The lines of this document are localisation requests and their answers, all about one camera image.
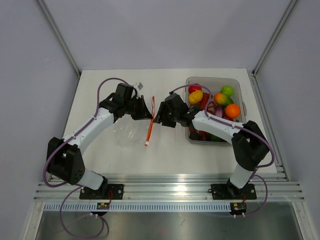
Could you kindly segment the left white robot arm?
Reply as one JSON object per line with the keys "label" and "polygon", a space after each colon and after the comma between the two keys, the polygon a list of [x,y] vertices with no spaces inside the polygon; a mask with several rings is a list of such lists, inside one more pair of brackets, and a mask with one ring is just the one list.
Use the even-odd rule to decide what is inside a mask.
{"label": "left white robot arm", "polygon": [[115,92],[97,100],[93,116],[83,125],[63,138],[53,137],[48,142],[44,172],[66,184],[82,187],[85,193],[97,199],[108,195],[108,179],[85,167],[83,153],[106,128],[123,116],[129,115],[134,121],[153,118],[140,94],[142,87],[142,83],[119,83]]}

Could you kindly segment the red toy tomato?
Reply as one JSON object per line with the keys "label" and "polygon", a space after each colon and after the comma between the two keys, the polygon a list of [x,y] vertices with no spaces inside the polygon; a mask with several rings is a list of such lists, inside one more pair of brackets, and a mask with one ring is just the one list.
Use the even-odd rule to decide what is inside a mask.
{"label": "red toy tomato", "polygon": [[195,91],[202,91],[202,87],[198,83],[194,83],[188,87],[189,94]]}

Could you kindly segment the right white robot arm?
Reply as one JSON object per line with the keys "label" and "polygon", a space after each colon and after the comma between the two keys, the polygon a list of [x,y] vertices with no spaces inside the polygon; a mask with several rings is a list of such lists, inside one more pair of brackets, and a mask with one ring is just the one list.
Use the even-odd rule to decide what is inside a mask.
{"label": "right white robot arm", "polygon": [[245,193],[245,187],[260,162],[270,152],[266,138],[254,121],[241,123],[212,115],[196,105],[188,106],[174,92],[160,103],[155,122],[171,128],[179,123],[185,128],[219,137],[232,145],[237,165],[219,193],[230,200],[238,199]]}

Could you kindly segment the purple toy eggplant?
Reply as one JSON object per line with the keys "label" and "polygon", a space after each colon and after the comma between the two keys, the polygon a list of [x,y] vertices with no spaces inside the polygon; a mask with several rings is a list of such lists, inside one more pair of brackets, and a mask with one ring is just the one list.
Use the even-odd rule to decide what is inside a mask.
{"label": "purple toy eggplant", "polygon": [[215,116],[222,118],[224,116],[224,107],[221,105],[218,105],[215,109]]}

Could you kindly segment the yellow toy potato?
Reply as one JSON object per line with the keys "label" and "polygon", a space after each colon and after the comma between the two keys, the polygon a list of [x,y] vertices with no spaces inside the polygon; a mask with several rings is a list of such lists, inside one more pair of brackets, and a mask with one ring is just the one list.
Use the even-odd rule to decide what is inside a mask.
{"label": "yellow toy potato", "polygon": [[195,90],[189,94],[188,101],[190,104],[197,104],[202,101],[203,92],[201,90]]}

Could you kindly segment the clear zip top bag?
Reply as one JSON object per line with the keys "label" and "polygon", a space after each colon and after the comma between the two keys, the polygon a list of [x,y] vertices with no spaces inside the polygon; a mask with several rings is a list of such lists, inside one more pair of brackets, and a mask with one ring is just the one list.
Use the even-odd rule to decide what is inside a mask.
{"label": "clear zip top bag", "polygon": [[119,147],[133,148],[143,146],[152,119],[133,120],[125,114],[113,125],[113,138]]}

